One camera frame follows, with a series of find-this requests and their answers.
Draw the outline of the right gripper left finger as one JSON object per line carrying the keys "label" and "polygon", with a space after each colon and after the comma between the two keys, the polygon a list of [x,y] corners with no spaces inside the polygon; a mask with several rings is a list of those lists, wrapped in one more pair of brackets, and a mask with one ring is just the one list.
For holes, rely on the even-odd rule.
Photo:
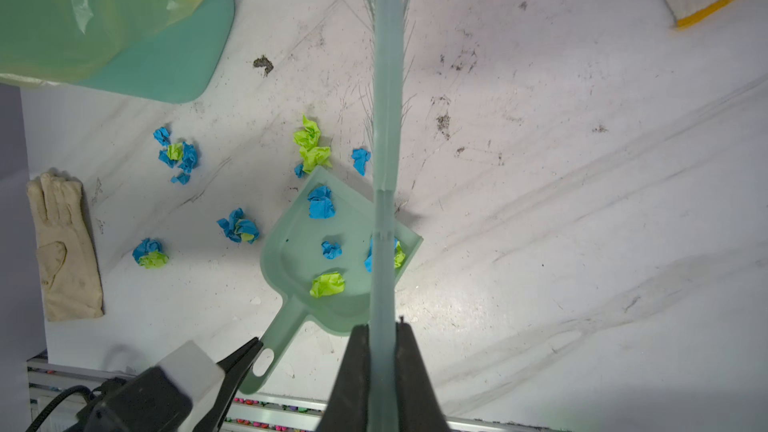
{"label": "right gripper left finger", "polygon": [[326,409],[322,432],[365,432],[370,391],[369,326],[353,328]]}

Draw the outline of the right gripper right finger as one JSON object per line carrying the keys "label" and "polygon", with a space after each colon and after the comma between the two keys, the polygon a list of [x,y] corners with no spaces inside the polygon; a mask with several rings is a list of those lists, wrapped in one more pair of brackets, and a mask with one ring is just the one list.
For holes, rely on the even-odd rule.
{"label": "right gripper right finger", "polygon": [[413,329],[404,320],[396,323],[395,379],[401,432],[450,431]]}

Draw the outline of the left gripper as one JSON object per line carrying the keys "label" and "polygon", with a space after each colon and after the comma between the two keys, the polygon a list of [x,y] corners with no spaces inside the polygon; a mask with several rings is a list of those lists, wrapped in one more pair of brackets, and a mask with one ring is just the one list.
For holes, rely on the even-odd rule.
{"label": "left gripper", "polygon": [[188,341],[98,400],[77,429],[217,432],[262,347],[254,337],[217,364]]}

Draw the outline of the green plastic dustpan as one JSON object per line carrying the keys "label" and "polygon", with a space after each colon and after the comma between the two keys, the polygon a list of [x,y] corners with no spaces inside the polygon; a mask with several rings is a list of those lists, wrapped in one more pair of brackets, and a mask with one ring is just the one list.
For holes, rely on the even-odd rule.
{"label": "green plastic dustpan", "polygon": [[[332,191],[336,214],[330,219],[309,217],[308,194],[326,185]],[[263,375],[251,371],[240,391],[253,394],[270,374],[304,322],[311,320],[327,332],[347,336],[370,319],[371,274],[364,259],[368,255],[374,224],[374,205],[359,192],[323,167],[309,175],[297,199],[284,212],[266,237],[261,253],[262,274],[283,304],[260,341],[274,353]],[[322,255],[324,241],[339,243],[342,255],[328,260]],[[315,277],[338,271],[345,290],[334,296],[313,298]]]}

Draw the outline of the green hand brush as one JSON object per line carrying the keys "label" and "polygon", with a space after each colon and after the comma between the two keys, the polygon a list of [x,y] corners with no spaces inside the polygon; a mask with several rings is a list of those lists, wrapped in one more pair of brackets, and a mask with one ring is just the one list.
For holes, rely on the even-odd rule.
{"label": "green hand brush", "polygon": [[374,34],[374,225],[369,343],[369,431],[399,429],[395,381],[395,192],[399,170],[407,0],[366,0]]}

